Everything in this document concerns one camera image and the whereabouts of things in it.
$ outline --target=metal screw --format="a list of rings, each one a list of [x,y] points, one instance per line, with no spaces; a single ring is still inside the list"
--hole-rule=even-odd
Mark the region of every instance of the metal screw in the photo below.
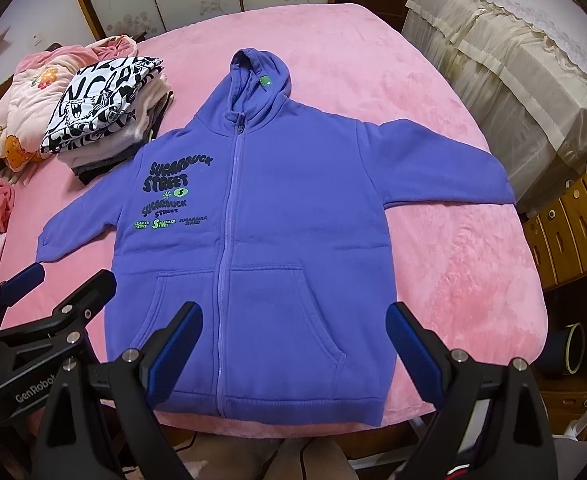
[[[70,345],[73,345],[74,343],[78,342],[78,339],[80,339],[80,332],[69,332],[69,335],[67,336],[67,342]]]
[[[527,364],[527,361],[525,361],[521,357],[516,357],[511,362],[511,364],[513,365],[513,368],[515,368],[519,372],[524,372],[529,367],[529,365]]]
[[[62,369],[65,372],[71,372],[76,367],[76,360],[73,357],[65,359],[62,362]]]
[[[464,363],[469,359],[469,354],[460,348],[455,348],[451,350],[451,358],[458,363]]]
[[[123,352],[123,361],[133,363],[140,356],[140,352],[135,348],[126,349]]]

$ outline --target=wooden dresser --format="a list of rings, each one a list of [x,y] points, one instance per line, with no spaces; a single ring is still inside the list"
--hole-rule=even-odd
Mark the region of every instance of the wooden dresser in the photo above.
[[[524,224],[525,237],[541,277],[549,330],[580,322],[585,329],[585,358],[573,376],[538,376],[554,433],[587,409],[587,172]],[[587,430],[580,438],[587,440]]]

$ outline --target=zip-up hoodie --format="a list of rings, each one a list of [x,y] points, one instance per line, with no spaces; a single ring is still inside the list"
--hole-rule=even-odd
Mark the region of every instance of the zip-up hoodie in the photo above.
[[[267,424],[379,425],[396,354],[386,207],[513,203],[489,153],[408,120],[377,126],[289,99],[269,52],[237,52],[186,127],[54,216],[36,259],[116,228],[107,355],[140,347],[185,301],[203,331],[158,409]]]

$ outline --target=pink bedspread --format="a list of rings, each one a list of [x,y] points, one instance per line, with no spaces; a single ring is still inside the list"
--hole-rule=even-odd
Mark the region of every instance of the pink bedspread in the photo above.
[[[162,131],[184,126],[228,72],[243,47],[269,50],[287,63],[292,99],[326,112],[384,123],[409,118],[487,149],[485,140],[442,76],[404,38],[360,6],[305,5],[221,16],[140,45],[164,59],[176,100]],[[34,261],[36,238],[84,186],[55,158],[27,187],[16,186],[0,280]],[[477,360],[532,361],[542,349],[547,317],[541,286],[515,209],[497,205],[404,205],[389,209],[398,296],[450,348]],[[5,326],[48,316],[74,288],[110,268],[114,232],[58,263],[45,264],[45,283],[7,312]],[[106,358],[102,314],[89,325],[96,354]],[[383,425],[427,413],[400,361]],[[165,424],[237,436],[345,433],[361,424],[265,426],[211,416],[158,413]]]

